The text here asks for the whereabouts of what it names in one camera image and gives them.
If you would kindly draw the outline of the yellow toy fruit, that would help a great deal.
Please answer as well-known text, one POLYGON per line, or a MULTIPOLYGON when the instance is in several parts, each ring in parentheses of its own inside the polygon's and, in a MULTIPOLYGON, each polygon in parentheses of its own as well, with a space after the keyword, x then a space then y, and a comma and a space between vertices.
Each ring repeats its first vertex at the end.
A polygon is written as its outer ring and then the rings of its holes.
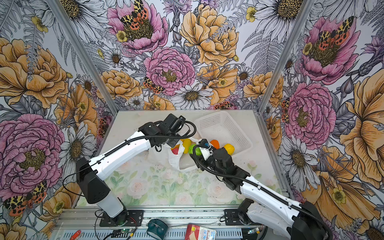
POLYGON ((224 148, 230 156, 232 156, 235 152, 235 147, 231 144, 224 145, 224 148))

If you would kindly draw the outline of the orange toy fruit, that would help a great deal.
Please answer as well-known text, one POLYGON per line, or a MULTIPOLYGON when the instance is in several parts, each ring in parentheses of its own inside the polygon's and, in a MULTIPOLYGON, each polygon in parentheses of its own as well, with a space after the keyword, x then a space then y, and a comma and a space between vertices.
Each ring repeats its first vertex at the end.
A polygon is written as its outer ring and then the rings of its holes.
POLYGON ((219 141, 217 141, 217 140, 211 140, 210 143, 211 143, 211 145, 212 145, 215 149, 219 149, 219 148, 220 148, 220 143, 219 143, 219 141))

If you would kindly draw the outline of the yellow toy banana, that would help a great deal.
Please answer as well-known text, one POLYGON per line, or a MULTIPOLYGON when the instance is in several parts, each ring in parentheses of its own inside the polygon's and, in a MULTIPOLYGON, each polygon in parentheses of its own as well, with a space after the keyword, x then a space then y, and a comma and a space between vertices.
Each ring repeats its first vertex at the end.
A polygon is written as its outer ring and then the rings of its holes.
POLYGON ((188 154, 189 148, 192 145, 192 141, 190 139, 184 139, 184 140, 182 140, 182 142, 183 142, 183 147, 184 147, 183 154, 188 154))

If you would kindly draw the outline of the green toy fruit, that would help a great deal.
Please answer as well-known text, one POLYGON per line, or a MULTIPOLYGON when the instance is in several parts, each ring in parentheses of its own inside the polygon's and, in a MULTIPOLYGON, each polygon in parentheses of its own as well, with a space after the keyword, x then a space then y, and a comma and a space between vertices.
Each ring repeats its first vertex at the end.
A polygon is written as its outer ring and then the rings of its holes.
POLYGON ((202 155, 202 152, 201 152, 201 149, 200 147, 196 147, 196 144, 192 144, 189 146, 189 154, 192 155, 193 153, 195 153, 196 156, 201 156, 202 155))

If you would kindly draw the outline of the red toy fruit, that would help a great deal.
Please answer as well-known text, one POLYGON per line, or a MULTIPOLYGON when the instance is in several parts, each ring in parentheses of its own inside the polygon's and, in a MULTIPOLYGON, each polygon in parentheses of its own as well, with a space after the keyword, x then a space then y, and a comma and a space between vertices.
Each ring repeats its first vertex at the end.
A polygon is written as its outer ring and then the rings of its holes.
POLYGON ((171 148, 171 151, 174 155, 179 154, 179 147, 180 147, 180 145, 176 145, 175 147, 171 148))

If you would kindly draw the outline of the white plastic bag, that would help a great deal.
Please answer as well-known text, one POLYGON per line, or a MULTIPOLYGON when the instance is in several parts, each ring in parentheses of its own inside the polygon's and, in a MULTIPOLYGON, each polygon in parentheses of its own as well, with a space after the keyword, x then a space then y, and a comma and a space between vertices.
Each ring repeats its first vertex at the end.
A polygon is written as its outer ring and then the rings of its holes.
MULTIPOLYGON (((192 144, 195 144, 194 138, 191 138, 190 140, 192 141, 192 144)), ((197 170, 198 166, 190 154, 183 154, 184 147, 182 140, 179 140, 176 145, 180 145, 178 155, 172 153, 171 148, 173 147, 170 147, 168 144, 161 145, 160 147, 155 146, 149 149, 149 161, 181 173, 197 170)))

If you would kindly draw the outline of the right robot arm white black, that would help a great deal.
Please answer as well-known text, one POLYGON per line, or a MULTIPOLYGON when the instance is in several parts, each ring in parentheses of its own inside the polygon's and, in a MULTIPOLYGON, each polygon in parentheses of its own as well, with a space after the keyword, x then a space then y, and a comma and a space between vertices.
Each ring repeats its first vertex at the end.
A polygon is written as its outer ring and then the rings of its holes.
POLYGON ((236 166, 224 148, 201 148, 201 166, 243 195, 242 218, 263 224, 291 240, 332 240, 333 233, 316 207, 285 197, 236 166))

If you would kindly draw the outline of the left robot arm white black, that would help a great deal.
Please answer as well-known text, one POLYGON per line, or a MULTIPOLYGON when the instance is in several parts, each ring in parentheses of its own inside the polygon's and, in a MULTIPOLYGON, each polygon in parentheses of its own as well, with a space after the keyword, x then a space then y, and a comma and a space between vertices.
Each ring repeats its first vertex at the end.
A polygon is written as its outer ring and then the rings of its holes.
POLYGON ((105 179, 133 157, 150 148, 162 145, 173 148, 179 140, 188 137, 187 134, 179 135, 179 131, 186 123, 183 116, 176 117, 169 114, 163 121, 144 124, 113 149, 90 160, 85 158, 78 160, 76 180, 87 203, 96 204, 112 219, 123 216, 126 208, 111 192, 105 179))

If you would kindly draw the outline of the white perforated plastic basket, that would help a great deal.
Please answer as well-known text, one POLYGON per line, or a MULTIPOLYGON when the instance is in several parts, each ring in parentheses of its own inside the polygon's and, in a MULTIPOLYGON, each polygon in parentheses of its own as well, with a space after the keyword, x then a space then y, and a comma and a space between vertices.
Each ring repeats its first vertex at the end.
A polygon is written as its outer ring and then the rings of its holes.
POLYGON ((235 148, 233 157, 253 147, 249 137, 228 112, 214 112, 196 119, 194 124, 202 139, 217 140, 221 147, 226 144, 232 145, 235 148))

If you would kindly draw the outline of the red white cardboard box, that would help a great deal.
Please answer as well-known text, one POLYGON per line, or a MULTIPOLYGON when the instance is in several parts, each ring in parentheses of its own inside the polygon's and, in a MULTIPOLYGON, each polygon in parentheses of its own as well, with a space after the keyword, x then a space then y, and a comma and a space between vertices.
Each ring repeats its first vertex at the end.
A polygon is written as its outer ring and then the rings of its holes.
POLYGON ((188 224, 185 240, 215 240, 216 235, 216 230, 194 224, 188 224))

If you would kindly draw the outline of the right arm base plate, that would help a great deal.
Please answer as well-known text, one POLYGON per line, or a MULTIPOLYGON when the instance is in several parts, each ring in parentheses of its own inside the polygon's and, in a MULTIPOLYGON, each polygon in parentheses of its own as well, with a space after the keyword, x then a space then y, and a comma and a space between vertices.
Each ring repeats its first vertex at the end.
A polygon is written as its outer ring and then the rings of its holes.
POLYGON ((226 226, 247 226, 252 223, 246 213, 237 209, 225 209, 224 221, 226 226))

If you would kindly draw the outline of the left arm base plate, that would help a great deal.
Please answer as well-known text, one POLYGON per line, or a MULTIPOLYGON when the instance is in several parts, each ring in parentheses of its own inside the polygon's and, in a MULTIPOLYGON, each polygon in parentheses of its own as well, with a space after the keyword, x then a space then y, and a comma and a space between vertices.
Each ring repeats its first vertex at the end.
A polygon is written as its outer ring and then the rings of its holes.
POLYGON ((140 227, 144 217, 143 210, 123 210, 116 217, 111 218, 103 213, 100 220, 100 227, 140 227))

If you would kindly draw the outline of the aluminium front rail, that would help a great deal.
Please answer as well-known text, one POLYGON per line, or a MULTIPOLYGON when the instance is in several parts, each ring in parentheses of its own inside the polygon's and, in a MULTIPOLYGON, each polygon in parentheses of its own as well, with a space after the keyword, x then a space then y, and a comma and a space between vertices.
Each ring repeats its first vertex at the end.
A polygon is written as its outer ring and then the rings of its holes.
POLYGON ((82 236, 78 240, 126 240, 130 236, 123 237, 113 234, 114 230, 133 229, 133 240, 150 240, 147 235, 148 222, 152 219, 160 219, 169 229, 166 240, 183 240, 188 224, 194 224, 217 231, 217 240, 282 240, 284 237, 273 229, 261 229, 256 233, 260 224, 249 226, 226 226, 224 221, 225 209, 237 209, 234 206, 144 206, 131 207, 127 210, 143 210, 144 217, 140 227, 100 227, 99 223, 103 211, 98 208, 83 207, 63 211, 57 225, 54 227, 52 240, 69 240, 78 230, 82 236))

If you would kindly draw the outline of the aluminium corner post left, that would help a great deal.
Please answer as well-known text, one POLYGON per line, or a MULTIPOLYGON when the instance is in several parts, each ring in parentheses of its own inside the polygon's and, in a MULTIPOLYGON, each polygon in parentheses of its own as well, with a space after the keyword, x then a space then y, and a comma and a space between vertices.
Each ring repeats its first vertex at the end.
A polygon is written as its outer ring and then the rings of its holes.
POLYGON ((63 31, 66 33, 67 37, 69 38, 69 41, 71 42, 72 46, 74 47, 75 51, 79 55, 80 59, 82 60, 82 63, 85 65, 85 68, 88 72, 88 74, 92 77, 94 80, 96 86, 98 87, 98 90, 100 91, 102 97, 106 101, 108 107, 110 108, 112 114, 114 116, 117 115, 119 112, 119 109, 117 105, 115 104, 113 98, 109 94, 96 66, 94 65, 93 61, 91 60, 86 48, 84 47, 81 38, 75 31, 75 28, 72 26, 71 20, 69 19, 68 15, 66 14, 64 8, 61 5, 60 1, 48 1, 47 2, 49 8, 55 15, 58 23, 62 27, 63 31))

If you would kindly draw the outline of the aluminium corner post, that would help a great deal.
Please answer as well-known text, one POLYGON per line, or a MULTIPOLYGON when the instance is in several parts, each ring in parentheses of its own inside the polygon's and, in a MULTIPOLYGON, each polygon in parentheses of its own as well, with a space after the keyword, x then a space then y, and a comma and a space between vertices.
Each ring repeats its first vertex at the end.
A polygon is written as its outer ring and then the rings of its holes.
POLYGON ((266 92, 264 93, 262 97, 262 101, 258 108, 258 114, 261 115, 264 111, 264 109, 267 106, 267 103, 269 103, 269 100, 272 96, 272 93, 278 84, 279 78, 281 76, 281 73, 283 71, 284 65, 286 61, 288 60, 290 56, 290 52, 293 49, 294 45, 297 43, 297 40, 299 38, 299 34, 302 31, 303 27, 305 26, 305 23, 307 21, 307 18, 310 15, 310 12, 312 10, 312 7, 314 5, 315 1, 303 1, 302 7, 298 13, 297 19, 293 25, 293 29, 290 32, 290 35, 287 38, 286 44, 283 48, 283 51, 280 55, 280 58, 277 62, 277 65, 273 71, 273 75, 271 77, 270 84, 266 88, 266 92))
POLYGON ((62 27, 63 31, 66 33, 67 37, 69 38, 69 41, 71 42, 72 46, 74 47, 75 51, 79 55, 80 59, 82 60, 82 63, 85 65, 85 68, 88 72, 88 74, 92 77, 94 80, 96 86, 98 87, 98 90, 100 91, 102 97, 106 101, 108 107, 110 108, 112 114, 114 116, 117 115, 119 112, 119 109, 117 105, 115 104, 113 98, 109 94, 96 66, 94 65, 93 61, 91 60, 86 48, 84 47, 81 38, 75 31, 75 28, 72 26, 71 20, 69 19, 68 15, 66 14, 64 8, 61 5, 60 1, 48 1, 47 2, 49 8, 55 15, 58 23, 62 27))

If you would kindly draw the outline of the red handled tool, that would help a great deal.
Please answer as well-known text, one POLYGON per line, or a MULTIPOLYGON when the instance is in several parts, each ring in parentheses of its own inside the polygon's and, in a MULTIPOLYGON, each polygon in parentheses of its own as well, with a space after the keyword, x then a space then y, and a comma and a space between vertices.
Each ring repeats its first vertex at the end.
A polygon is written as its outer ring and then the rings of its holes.
POLYGON ((78 230, 76 231, 71 237, 70 240, 78 240, 82 236, 82 231, 78 230))

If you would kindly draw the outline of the aluminium corner post right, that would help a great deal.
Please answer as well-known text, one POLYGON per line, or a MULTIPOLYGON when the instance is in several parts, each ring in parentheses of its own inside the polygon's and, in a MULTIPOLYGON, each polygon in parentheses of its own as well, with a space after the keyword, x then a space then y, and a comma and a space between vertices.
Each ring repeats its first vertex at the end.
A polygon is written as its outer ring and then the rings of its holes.
POLYGON ((307 18, 310 15, 310 12, 312 10, 312 7, 314 5, 315 1, 303 1, 302 7, 298 13, 297 19, 293 25, 293 29, 290 32, 290 35, 287 38, 286 44, 283 48, 283 51, 280 55, 280 58, 277 62, 277 65, 273 71, 273 75, 271 77, 270 84, 266 88, 266 92, 264 93, 262 97, 262 101, 258 108, 258 114, 261 115, 264 111, 264 109, 267 106, 267 103, 269 103, 269 100, 272 96, 272 93, 278 84, 279 78, 281 76, 281 73, 283 71, 284 65, 286 61, 288 60, 290 56, 290 52, 293 49, 294 45, 297 43, 297 40, 299 38, 299 34, 302 31, 303 27, 305 26, 305 23, 307 21, 307 18))

